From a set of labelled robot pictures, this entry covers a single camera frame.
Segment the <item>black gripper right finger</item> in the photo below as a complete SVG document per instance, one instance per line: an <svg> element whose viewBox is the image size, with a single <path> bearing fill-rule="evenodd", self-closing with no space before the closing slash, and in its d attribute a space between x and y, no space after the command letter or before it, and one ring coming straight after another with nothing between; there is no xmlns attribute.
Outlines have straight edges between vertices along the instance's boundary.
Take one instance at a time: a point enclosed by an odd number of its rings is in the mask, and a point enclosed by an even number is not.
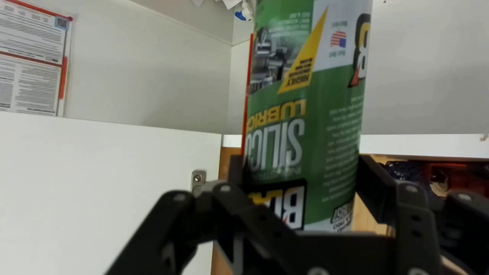
<svg viewBox="0 0 489 275"><path fill-rule="evenodd" d="M447 259L467 275L489 275L489 201L455 190L444 199L426 187L395 183L369 157L357 160L355 193L377 224L374 267L386 275L447 275Z"/></svg>

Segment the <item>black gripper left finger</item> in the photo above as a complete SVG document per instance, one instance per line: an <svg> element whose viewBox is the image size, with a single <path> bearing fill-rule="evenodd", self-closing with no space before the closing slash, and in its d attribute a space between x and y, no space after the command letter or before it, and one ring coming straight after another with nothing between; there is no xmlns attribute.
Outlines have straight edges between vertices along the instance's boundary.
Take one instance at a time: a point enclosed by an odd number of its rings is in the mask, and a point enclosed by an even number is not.
<svg viewBox="0 0 489 275"><path fill-rule="evenodd" d="M297 236L242 193L245 166L232 157L227 179L198 195L164 193L103 275L183 275L200 245L216 244L239 275L304 275Z"/></svg>

